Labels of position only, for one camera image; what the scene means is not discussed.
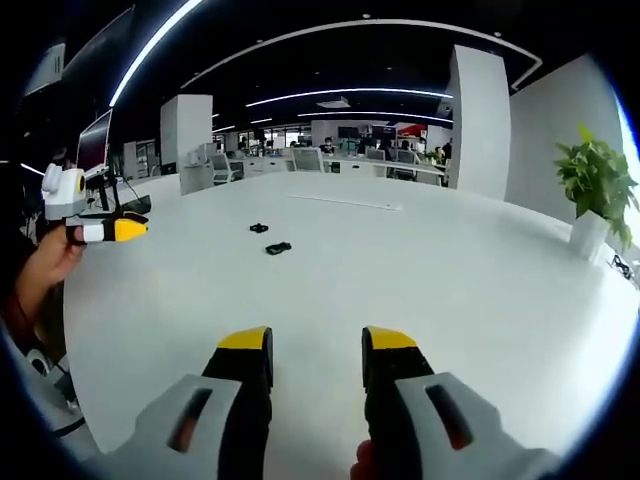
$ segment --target black ceiling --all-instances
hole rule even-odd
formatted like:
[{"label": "black ceiling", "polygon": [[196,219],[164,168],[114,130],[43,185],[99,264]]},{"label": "black ceiling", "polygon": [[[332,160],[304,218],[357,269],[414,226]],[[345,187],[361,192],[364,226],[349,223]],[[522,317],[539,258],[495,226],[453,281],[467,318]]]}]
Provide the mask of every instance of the black ceiling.
[{"label": "black ceiling", "polygon": [[[101,0],[75,2],[58,34],[67,45],[66,61],[129,7],[121,21],[103,34],[101,48],[85,49],[73,78],[24,102],[20,121],[30,138],[48,143],[77,135],[108,108],[119,79],[155,30],[184,0]],[[505,58],[510,83],[533,61],[495,43],[437,29],[378,25],[334,29],[299,36],[259,48],[230,61],[181,90],[194,75],[216,62],[268,40],[301,29],[337,22],[402,18],[470,28],[518,45],[543,60],[528,81],[539,78],[591,47],[579,10],[563,14],[545,2],[466,0],[458,2],[386,2],[205,0],[156,46],[119,99],[113,119],[115,142],[154,138],[160,106],[175,94],[202,93],[214,98],[219,127],[246,125],[271,117],[276,123],[297,121],[298,113],[319,111],[317,99],[285,100],[247,109],[266,98],[319,89],[395,87],[444,91],[454,44],[495,52]],[[438,100],[415,95],[344,94],[354,110],[434,115]]]}]

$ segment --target ceiling light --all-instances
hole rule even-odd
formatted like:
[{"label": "ceiling light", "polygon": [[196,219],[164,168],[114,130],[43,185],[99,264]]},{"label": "ceiling light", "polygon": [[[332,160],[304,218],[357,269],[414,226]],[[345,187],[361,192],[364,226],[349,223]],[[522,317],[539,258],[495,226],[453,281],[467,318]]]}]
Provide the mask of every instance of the ceiling light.
[{"label": "ceiling light", "polygon": [[284,97],[270,98],[259,102],[249,103],[246,107],[262,105],[263,103],[277,102],[278,100],[287,100],[289,98],[307,97],[309,95],[323,95],[325,93],[342,93],[342,92],[385,92],[385,93],[408,93],[411,95],[426,95],[428,97],[453,98],[447,93],[426,92],[424,90],[407,90],[405,88],[339,88],[337,90],[318,90],[317,92],[296,93],[294,95],[285,95]]},{"label": "ceiling light", "polygon": [[24,163],[21,163],[20,165],[22,165],[22,168],[26,168],[27,170],[30,170],[30,171],[32,171],[33,173],[37,173],[38,175],[42,175],[42,176],[44,177],[44,173],[42,173],[42,172],[41,172],[41,171],[39,171],[39,170],[36,170],[36,169],[35,169],[35,168],[33,168],[33,167],[30,167],[29,165],[25,165]]},{"label": "ceiling light", "polygon": [[129,67],[129,70],[127,70],[127,73],[125,73],[124,77],[122,77],[122,80],[120,80],[120,85],[118,85],[118,88],[116,89],[116,93],[113,94],[113,97],[109,102],[110,107],[113,107],[116,104],[116,102],[118,101],[118,98],[120,98],[120,95],[122,95],[122,92],[124,91],[124,87],[127,86],[127,83],[129,83],[129,81],[133,77],[133,74],[136,72],[136,70],[140,68],[140,65],[142,65],[142,62],[144,62],[144,59],[147,58],[147,55],[151,53],[151,50],[153,50],[154,47],[158,44],[158,42],[162,40],[162,37],[164,37],[169,32],[169,30],[175,27],[176,24],[180,20],[182,20],[182,18],[187,13],[189,13],[191,10],[196,8],[200,3],[202,3],[202,0],[189,0],[188,2],[186,2],[173,15],[171,15],[171,17],[169,17],[169,19],[166,22],[164,22],[164,25],[162,25],[160,29],[158,29],[158,31],[153,35],[153,37],[151,37],[151,40],[149,40],[147,44],[144,46],[144,48],[140,51],[138,56],[135,58],[135,60]]},{"label": "ceiling light", "polygon": [[318,113],[299,113],[299,117],[313,117],[315,115],[389,115],[393,117],[412,117],[424,118],[426,120],[437,120],[439,122],[453,123],[453,120],[439,117],[429,117],[428,115],[414,115],[412,113],[392,113],[392,112],[318,112]]},{"label": "ceiling light", "polygon": [[222,132],[224,130],[231,130],[232,128],[236,128],[236,126],[235,125],[231,125],[230,127],[219,128],[218,130],[213,130],[211,133],[218,133],[218,132]]}]

